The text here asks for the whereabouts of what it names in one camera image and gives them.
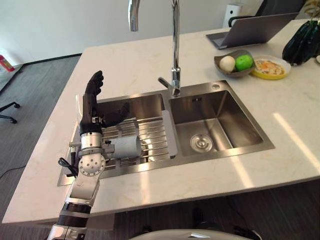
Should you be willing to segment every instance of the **yellow plate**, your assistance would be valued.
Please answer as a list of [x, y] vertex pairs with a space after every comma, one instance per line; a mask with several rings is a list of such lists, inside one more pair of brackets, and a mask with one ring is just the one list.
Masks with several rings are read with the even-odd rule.
[[281, 65], [284, 68], [284, 74], [281, 75], [274, 75], [274, 74], [266, 74], [266, 73], [261, 73], [259, 71], [257, 71], [257, 69], [255, 68], [251, 74], [261, 78], [261, 79], [267, 79], [267, 80], [278, 80], [278, 79], [283, 79], [285, 76], [287, 76], [291, 70], [291, 66], [289, 63], [287, 63], [285, 60], [280, 59], [278, 57], [275, 56], [269, 56], [269, 55], [262, 55], [262, 56], [255, 56], [253, 57], [254, 61], [257, 60], [269, 60], [275, 64]]

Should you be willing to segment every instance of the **floor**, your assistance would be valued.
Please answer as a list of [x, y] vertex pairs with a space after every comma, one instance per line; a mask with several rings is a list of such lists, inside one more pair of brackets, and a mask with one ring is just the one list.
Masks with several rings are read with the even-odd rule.
[[[0, 175], [28, 162], [33, 148], [79, 57], [23, 66], [0, 93], [0, 106], [11, 101], [21, 108], [2, 114], [17, 119], [11, 124], [0, 119]], [[0, 179], [0, 220], [19, 182], [23, 169]], [[233, 226], [259, 232], [264, 240], [320, 239], [320, 179], [273, 189], [181, 202], [121, 212], [115, 215], [114, 231], [90, 229], [86, 240], [127, 240], [144, 225], [153, 230], [192, 228], [192, 209], [204, 212], [205, 220], [232, 233]], [[238, 210], [245, 221], [237, 214]], [[0, 224], [0, 240], [42, 240], [50, 227]]]
[[8, 72], [6, 69], [2, 66], [0, 66], [0, 92], [2, 89], [6, 87], [8, 82], [12, 79], [12, 77], [19, 72], [21, 65], [14, 66], [14, 71]]

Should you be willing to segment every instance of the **drain strainer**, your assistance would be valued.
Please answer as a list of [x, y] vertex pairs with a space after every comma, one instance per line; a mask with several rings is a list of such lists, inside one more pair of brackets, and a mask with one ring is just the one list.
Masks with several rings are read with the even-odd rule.
[[191, 138], [190, 145], [198, 153], [207, 153], [212, 149], [213, 142], [208, 135], [196, 134]]

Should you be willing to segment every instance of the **robotic arm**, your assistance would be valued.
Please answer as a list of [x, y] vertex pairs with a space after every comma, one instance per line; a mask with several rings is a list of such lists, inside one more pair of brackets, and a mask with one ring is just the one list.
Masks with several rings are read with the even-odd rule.
[[129, 114], [129, 104], [107, 115], [100, 113], [97, 95], [103, 85], [102, 71], [96, 72], [88, 82], [83, 95], [83, 116], [80, 122], [81, 159], [78, 175], [64, 200], [59, 218], [51, 228], [47, 240], [83, 240], [87, 221], [99, 189], [99, 176], [106, 161], [102, 153], [113, 153], [114, 145], [102, 148], [102, 127], [114, 126]]

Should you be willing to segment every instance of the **stainless steel sink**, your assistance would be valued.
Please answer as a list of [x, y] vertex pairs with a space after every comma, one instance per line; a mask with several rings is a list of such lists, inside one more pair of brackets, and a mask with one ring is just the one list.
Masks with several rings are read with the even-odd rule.
[[227, 90], [170, 101], [182, 155], [213, 157], [215, 152], [260, 144], [263, 139]]
[[[104, 128], [103, 139], [139, 134], [143, 154], [110, 159], [101, 179], [275, 148], [225, 80], [182, 87], [179, 97], [162, 90], [98, 101], [105, 113], [124, 103], [128, 119]], [[58, 186], [72, 183], [66, 173]]]

